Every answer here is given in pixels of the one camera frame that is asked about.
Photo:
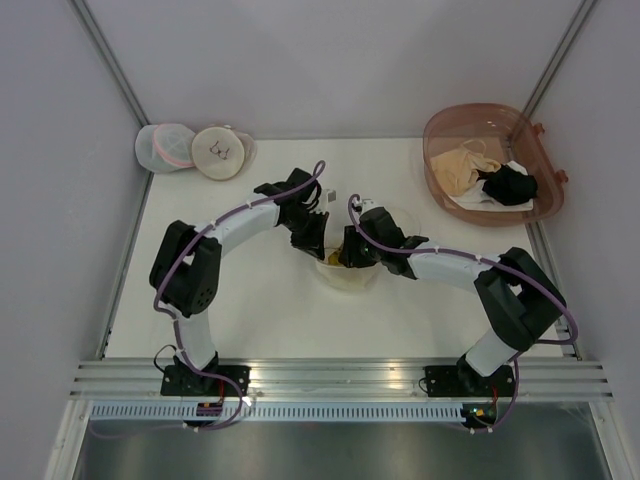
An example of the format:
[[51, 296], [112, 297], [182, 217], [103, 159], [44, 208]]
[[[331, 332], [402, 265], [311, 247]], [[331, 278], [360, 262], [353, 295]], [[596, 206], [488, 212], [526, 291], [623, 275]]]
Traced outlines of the yellow bra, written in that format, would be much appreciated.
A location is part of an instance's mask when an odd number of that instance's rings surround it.
[[328, 248], [327, 255], [326, 255], [326, 264], [334, 267], [344, 267], [344, 264], [340, 260], [342, 250], [343, 250], [342, 244], [336, 247]]

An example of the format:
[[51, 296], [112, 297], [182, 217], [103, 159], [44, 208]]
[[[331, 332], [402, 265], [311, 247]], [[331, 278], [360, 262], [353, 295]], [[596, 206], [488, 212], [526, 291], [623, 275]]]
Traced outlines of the beige round mesh laundry bag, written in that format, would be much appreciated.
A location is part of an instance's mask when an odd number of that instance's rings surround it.
[[[421, 224], [419, 219], [409, 211], [395, 205], [388, 206], [386, 210], [392, 216], [396, 225], [406, 236], [420, 235]], [[378, 274], [385, 270], [380, 264], [369, 268], [346, 268], [334, 267], [326, 264], [327, 249], [325, 248], [325, 259], [316, 260], [314, 268], [318, 278], [326, 285], [344, 292], [358, 292], [366, 290]]]

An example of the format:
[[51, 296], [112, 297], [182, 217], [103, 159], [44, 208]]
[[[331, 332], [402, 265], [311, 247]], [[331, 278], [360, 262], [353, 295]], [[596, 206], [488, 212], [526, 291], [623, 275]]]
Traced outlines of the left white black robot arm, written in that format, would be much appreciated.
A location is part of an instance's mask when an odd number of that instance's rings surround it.
[[325, 258], [329, 213], [322, 208], [319, 183], [325, 167], [320, 160], [311, 173], [296, 168], [284, 181], [264, 183], [244, 203], [207, 223], [175, 221], [167, 227], [149, 275], [153, 308], [171, 318], [179, 363], [197, 377], [223, 379], [208, 308], [218, 291], [225, 255], [283, 226], [293, 248], [316, 260]]

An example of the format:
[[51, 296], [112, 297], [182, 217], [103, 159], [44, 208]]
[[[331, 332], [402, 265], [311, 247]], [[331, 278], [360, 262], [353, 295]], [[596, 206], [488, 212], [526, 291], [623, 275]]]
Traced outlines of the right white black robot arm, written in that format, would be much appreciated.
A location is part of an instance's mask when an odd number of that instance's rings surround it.
[[457, 376], [472, 390], [542, 341], [566, 314], [566, 301], [524, 249], [497, 256], [445, 248], [407, 236], [384, 207], [366, 201], [348, 209], [340, 263], [348, 268], [381, 264], [393, 275], [436, 281], [475, 293], [490, 328], [456, 362]]

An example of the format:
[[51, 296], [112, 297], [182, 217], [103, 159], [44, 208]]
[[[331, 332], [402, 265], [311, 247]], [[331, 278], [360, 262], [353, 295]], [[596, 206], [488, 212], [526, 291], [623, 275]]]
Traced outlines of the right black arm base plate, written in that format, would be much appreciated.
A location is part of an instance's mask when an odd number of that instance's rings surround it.
[[424, 381], [430, 398], [498, 398], [516, 393], [514, 369], [500, 365], [489, 376], [482, 376], [467, 361], [466, 355], [455, 363], [424, 367]]

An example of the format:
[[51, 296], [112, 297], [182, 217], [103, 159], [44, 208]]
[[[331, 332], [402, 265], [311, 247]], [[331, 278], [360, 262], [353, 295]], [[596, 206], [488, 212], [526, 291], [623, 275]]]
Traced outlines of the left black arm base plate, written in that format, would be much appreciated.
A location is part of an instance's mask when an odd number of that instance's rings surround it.
[[[222, 365], [217, 375], [234, 381], [243, 394], [250, 383], [250, 368], [246, 365]], [[237, 397], [236, 389], [228, 382], [196, 375], [178, 362], [164, 368], [160, 395], [165, 397]]]

